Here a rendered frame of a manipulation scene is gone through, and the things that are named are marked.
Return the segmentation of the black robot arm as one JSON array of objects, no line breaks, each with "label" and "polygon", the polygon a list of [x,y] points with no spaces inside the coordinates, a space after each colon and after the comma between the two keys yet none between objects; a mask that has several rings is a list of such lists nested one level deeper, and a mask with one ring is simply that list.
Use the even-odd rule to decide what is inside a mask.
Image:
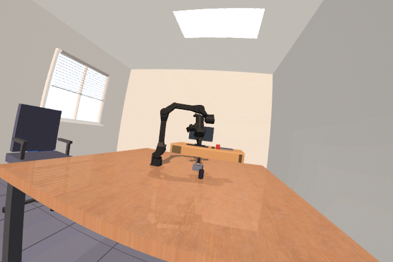
[{"label": "black robot arm", "polygon": [[[176,102],[173,102],[169,106],[162,108],[160,111],[160,117],[161,117],[161,125],[160,125],[160,134],[159,134],[159,140],[157,144],[157,149],[152,153],[152,161],[151,161],[151,166],[156,166],[159,167],[162,165],[162,154],[166,151],[166,144],[165,144],[165,133],[166,133],[166,121],[168,119],[168,115],[170,112],[172,112],[174,109],[182,109],[182,110],[189,110],[192,112],[195,112],[193,117],[196,117],[196,122],[206,122],[207,124],[214,124],[215,119],[214,119],[214,114],[210,115],[207,114],[205,111],[204,106],[202,105],[187,105],[187,104],[179,104]],[[190,131],[195,131],[197,129],[197,125],[192,125],[190,124],[186,130],[189,133]]]}]

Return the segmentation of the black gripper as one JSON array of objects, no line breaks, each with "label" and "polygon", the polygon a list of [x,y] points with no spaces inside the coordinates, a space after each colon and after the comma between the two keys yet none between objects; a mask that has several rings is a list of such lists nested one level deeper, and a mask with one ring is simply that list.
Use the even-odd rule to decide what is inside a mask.
[{"label": "black gripper", "polygon": [[204,138],[204,133],[206,133],[206,130],[204,129],[204,123],[203,122],[196,122],[196,127],[197,129],[195,130],[194,137],[196,138],[197,146],[201,145],[201,142]]}]

